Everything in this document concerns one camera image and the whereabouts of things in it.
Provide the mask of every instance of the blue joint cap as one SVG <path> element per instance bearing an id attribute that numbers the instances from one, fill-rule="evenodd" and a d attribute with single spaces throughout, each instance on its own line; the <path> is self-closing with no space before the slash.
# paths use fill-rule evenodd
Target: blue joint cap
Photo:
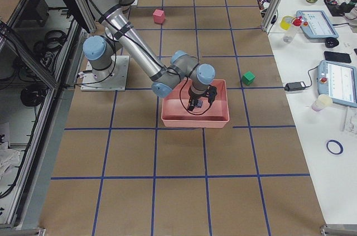
<path id="1" fill-rule="evenodd" d="M 176 51 L 172 56 L 170 63 L 173 64 L 180 56 L 184 56 L 184 55 L 188 55 L 188 54 L 181 50 Z"/>
<path id="2" fill-rule="evenodd" d="M 159 98 L 164 98 L 172 92 L 172 88 L 163 83 L 152 83 L 151 89 Z"/>
<path id="3" fill-rule="evenodd" d="M 83 44 L 83 52 L 88 60 L 97 60 L 104 54 L 106 46 L 102 37 L 89 37 Z"/>
<path id="4" fill-rule="evenodd" d="M 201 64 L 196 70 L 196 75 L 201 83 L 210 84 L 216 76 L 216 71 L 209 64 Z"/>

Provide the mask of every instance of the metal plate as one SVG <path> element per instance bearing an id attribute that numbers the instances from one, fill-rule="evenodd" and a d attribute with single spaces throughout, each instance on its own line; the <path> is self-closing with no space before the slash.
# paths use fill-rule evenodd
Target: metal plate
<path id="1" fill-rule="evenodd" d="M 114 71 L 114 75 L 105 79 L 100 83 L 95 83 L 97 80 L 94 78 L 92 73 L 85 74 L 83 77 L 83 82 L 81 86 L 82 91 L 125 91 L 127 84 L 127 76 L 129 69 L 129 56 L 117 56 L 117 62 L 115 62 L 115 67 L 118 68 Z M 88 62 L 86 70 L 91 70 L 91 65 Z"/>

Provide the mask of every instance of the block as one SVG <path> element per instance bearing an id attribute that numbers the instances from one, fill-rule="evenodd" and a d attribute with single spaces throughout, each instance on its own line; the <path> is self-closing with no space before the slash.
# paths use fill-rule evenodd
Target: block
<path id="1" fill-rule="evenodd" d="M 157 24 L 163 24 L 165 21 L 165 12 L 163 10 L 156 9 L 152 16 L 154 18 L 154 22 Z"/>
<path id="2" fill-rule="evenodd" d="M 246 72 L 242 76 L 242 82 L 245 85 L 250 85 L 254 81 L 254 79 L 255 79 L 255 75 L 250 71 Z"/>

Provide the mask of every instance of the white cup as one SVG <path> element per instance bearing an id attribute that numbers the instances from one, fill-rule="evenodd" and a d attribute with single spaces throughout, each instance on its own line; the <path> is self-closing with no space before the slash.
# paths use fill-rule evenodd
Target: white cup
<path id="1" fill-rule="evenodd" d="M 330 98 L 328 95 L 319 95 L 315 100 L 315 102 L 311 105 L 311 108 L 314 111 L 319 112 L 331 105 L 332 105 L 332 98 Z"/>

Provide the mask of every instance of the pink container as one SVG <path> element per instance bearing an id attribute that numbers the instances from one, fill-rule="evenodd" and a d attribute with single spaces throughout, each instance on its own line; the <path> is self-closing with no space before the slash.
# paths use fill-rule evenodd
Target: pink container
<path id="1" fill-rule="evenodd" d="M 157 24 L 163 24 L 165 21 L 165 12 L 163 10 L 156 9 L 152 16 L 154 18 L 154 22 Z"/>
<path id="2" fill-rule="evenodd" d="M 185 107 L 189 103 L 189 88 L 191 79 L 181 92 L 181 99 Z M 203 115 L 192 115 L 183 108 L 180 101 L 180 89 L 185 80 L 180 82 L 174 90 L 163 99 L 161 119 L 167 127 L 200 127 L 200 128 L 223 128 L 229 122 L 227 89 L 225 80 L 213 80 L 211 85 L 217 87 L 217 96 L 212 107 Z M 202 108 L 195 108 L 193 113 L 204 112 L 208 107 L 208 99 L 203 100 Z"/>

